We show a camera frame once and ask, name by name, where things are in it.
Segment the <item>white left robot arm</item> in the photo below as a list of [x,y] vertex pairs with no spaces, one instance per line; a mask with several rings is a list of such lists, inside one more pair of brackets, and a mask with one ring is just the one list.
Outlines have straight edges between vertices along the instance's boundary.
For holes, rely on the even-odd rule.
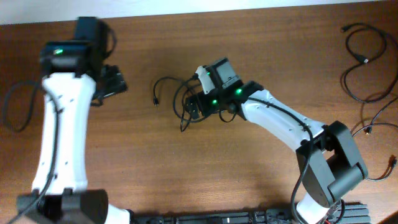
[[111,205],[103,189],[88,189],[85,143],[91,107],[123,93],[119,68],[105,64],[116,34],[96,17],[80,17],[72,39],[48,42],[40,53],[44,124],[37,172],[29,194],[17,198],[17,218],[37,223],[133,223],[131,210]]

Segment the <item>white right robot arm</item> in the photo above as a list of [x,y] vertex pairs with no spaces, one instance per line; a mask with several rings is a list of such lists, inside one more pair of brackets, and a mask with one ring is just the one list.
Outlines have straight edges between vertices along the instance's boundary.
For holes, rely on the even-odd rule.
[[318,223],[368,176],[368,168],[343,123],[310,119],[281,103],[262,85],[244,83],[227,58],[200,65],[193,77],[202,87],[185,105],[193,119],[226,110],[266,129],[296,154],[298,183],[306,191],[299,203],[292,204],[297,223]]

